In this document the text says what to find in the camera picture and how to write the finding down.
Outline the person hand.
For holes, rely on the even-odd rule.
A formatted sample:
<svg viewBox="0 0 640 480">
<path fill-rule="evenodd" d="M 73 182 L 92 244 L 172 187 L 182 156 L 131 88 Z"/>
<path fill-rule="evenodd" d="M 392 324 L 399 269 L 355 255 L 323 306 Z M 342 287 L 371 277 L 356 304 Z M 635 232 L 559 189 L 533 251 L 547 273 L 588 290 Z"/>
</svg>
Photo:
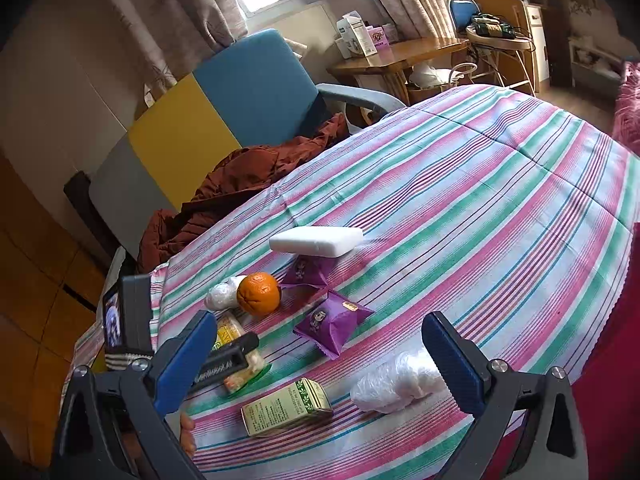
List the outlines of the person hand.
<svg viewBox="0 0 640 480">
<path fill-rule="evenodd" d="M 186 413 L 180 413 L 180 444 L 183 451 L 190 458 L 194 457 L 196 449 L 198 448 L 195 443 L 193 430 L 195 428 L 194 420 Z"/>
</svg>

